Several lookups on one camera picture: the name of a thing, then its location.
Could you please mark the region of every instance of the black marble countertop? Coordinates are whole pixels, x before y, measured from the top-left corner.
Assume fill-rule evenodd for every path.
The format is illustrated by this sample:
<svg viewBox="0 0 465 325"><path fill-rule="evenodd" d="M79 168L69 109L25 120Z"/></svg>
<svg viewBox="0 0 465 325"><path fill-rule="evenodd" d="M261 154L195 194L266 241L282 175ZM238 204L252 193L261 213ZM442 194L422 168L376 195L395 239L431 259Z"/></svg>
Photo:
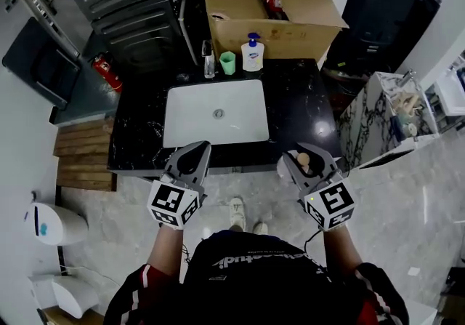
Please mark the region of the black marble countertop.
<svg viewBox="0 0 465 325"><path fill-rule="evenodd" d="M314 60L265 60L262 73L237 71L205 79L153 73L124 82L110 142L108 168L124 175L157 176L174 148L163 148L168 90L175 86L241 79L263 83L270 138L266 142L213 145L210 173L267 171L295 142L319 145L341 156L328 96Z"/></svg>

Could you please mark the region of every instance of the white shoe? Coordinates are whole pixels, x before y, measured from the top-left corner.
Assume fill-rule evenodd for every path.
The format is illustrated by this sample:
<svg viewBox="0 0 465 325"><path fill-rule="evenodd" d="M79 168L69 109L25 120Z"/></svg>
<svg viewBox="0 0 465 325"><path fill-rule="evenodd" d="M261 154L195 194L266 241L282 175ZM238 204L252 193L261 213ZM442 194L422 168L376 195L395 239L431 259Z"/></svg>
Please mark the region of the white shoe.
<svg viewBox="0 0 465 325"><path fill-rule="evenodd" d="M246 230L246 213L240 198L235 197L230 201L230 221L231 225L238 225L242 230Z"/></svg>
<svg viewBox="0 0 465 325"><path fill-rule="evenodd" d="M263 222L258 222L254 226L254 230L252 232L254 235L267 235L268 234L268 225Z"/></svg>

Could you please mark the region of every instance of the cardboard box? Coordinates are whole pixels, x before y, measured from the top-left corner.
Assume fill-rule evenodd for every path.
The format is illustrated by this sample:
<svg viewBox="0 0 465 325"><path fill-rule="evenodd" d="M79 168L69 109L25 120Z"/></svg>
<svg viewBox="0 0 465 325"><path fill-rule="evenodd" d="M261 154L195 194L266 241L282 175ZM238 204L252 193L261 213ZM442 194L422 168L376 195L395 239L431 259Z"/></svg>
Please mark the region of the cardboard box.
<svg viewBox="0 0 465 325"><path fill-rule="evenodd" d="M247 34L255 32L262 37L265 58L318 61L347 27L332 0L281 0L289 21L268 19L262 0L205 2L217 58L225 51L240 55Z"/></svg>

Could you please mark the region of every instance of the green cup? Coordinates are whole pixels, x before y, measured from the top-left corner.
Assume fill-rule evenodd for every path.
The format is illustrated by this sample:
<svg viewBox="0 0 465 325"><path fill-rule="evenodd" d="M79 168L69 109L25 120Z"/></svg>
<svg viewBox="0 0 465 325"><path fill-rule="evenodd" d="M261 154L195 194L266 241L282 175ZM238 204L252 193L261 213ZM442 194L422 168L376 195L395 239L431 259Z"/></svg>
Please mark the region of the green cup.
<svg viewBox="0 0 465 325"><path fill-rule="evenodd" d="M221 54L219 57L219 62L221 63L225 74L231 76L235 72L235 54L231 51L226 51Z"/></svg>

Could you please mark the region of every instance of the red sleeve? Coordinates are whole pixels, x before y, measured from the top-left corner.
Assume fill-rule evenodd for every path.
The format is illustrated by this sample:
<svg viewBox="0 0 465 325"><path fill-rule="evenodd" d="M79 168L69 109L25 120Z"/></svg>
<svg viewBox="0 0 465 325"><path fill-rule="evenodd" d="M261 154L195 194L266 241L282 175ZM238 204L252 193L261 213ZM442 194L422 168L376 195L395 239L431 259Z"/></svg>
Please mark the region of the red sleeve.
<svg viewBox="0 0 465 325"><path fill-rule="evenodd" d="M156 308L178 290L179 282L146 264L131 273L108 306L103 325L151 324Z"/></svg>
<svg viewBox="0 0 465 325"><path fill-rule="evenodd" d="M347 285L363 298L357 325L408 325L405 303L381 268L363 263Z"/></svg>

